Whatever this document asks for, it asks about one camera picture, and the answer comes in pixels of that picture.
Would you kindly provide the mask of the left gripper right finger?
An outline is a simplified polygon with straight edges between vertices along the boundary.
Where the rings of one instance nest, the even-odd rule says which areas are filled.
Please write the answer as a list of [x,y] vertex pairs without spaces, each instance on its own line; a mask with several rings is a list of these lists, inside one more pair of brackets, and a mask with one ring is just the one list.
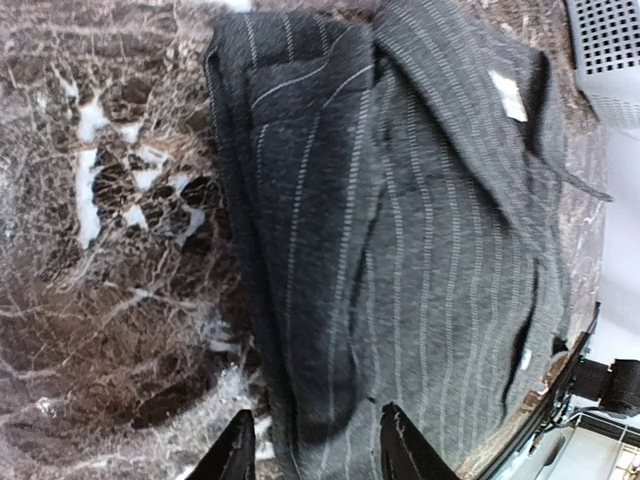
[[459,480],[395,403],[382,408],[381,471],[390,480]]

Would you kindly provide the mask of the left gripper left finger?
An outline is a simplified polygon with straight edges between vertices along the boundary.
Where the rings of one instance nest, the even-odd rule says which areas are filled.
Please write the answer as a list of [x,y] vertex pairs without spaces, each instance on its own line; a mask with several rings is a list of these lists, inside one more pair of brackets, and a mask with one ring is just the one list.
[[250,410],[240,410],[187,480],[255,480],[256,435]]

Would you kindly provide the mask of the black pinstriped long sleeve shirt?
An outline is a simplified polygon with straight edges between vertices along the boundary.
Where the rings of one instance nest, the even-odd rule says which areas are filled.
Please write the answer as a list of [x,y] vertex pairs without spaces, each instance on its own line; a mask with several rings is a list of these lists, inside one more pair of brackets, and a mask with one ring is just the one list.
[[284,475],[380,478],[388,403],[458,465],[567,338],[576,178],[548,57],[455,1],[212,27],[212,123]]

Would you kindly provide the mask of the white perforated plastic basket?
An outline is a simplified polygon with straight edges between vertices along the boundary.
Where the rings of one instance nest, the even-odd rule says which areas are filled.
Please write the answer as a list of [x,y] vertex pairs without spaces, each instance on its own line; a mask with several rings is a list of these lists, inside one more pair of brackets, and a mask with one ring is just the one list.
[[575,81],[596,116],[623,130],[639,127],[639,2],[566,3]]

